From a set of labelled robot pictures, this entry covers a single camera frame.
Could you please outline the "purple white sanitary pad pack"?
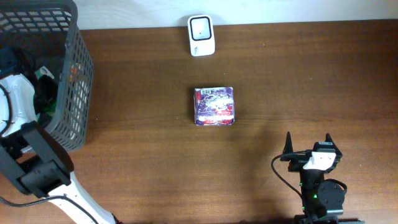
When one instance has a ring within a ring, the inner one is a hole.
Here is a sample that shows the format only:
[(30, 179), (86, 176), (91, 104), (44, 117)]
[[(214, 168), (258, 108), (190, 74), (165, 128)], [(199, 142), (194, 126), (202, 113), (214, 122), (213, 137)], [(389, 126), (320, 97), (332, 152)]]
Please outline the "purple white sanitary pad pack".
[(228, 126), (235, 121), (233, 87), (196, 88), (193, 102), (197, 126)]

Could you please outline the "orange small box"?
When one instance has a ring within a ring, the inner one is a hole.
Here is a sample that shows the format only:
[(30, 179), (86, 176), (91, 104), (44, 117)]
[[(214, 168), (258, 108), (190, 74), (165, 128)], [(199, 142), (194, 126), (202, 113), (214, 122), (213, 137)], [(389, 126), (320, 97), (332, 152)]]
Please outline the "orange small box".
[(69, 81), (71, 83), (78, 82), (80, 80), (81, 74), (83, 72), (82, 66), (80, 63), (74, 63), (70, 67)]

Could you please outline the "small teal tissue packet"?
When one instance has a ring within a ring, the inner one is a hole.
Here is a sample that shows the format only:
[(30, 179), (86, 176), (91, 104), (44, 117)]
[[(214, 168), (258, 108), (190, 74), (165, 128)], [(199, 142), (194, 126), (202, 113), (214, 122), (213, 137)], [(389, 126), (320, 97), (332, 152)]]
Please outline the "small teal tissue packet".
[(37, 79), (40, 79), (40, 78), (42, 78), (43, 76), (50, 77), (50, 78), (53, 79), (53, 80), (55, 79), (55, 77), (54, 77), (54, 75), (52, 74), (52, 72), (51, 72), (49, 69), (47, 69), (47, 67), (45, 67), (45, 66), (40, 67), (40, 68), (39, 68), (38, 70), (36, 70), (34, 73), (35, 73)]

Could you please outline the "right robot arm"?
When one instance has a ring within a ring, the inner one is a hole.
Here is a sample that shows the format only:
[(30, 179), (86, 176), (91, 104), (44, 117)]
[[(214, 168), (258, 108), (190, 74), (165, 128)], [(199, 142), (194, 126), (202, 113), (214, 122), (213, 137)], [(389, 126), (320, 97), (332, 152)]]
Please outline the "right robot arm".
[(343, 154), (333, 142), (330, 134), (326, 134), (324, 141), (318, 141), (312, 149), (294, 151), (291, 134), (287, 133), (282, 154), (276, 156), (271, 162), (280, 159), (288, 162), (288, 171), (300, 175), (300, 190), (290, 185), (271, 166), (274, 174), (288, 187), (298, 194), (302, 201), (302, 215), (295, 215), (292, 223), (363, 223), (355, 218), (340, 219), (343, 214), (343, 203), (348, 191), (347, 185), (336, 179), (326, 179), (336, 168)]

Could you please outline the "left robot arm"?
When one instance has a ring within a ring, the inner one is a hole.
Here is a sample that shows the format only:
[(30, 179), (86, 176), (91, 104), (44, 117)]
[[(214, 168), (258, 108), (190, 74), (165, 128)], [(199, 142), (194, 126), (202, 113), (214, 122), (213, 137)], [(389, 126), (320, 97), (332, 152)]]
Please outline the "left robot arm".
[(30, 53), (1, 49), (1, 173), (22, 194), (37, 197), (1, 202), (17, 208), (50, 202), (75, 223), (119, 223), (79, 183), (68, 152), (42, 126), (50, 120), (58, 84), (36, 70)]

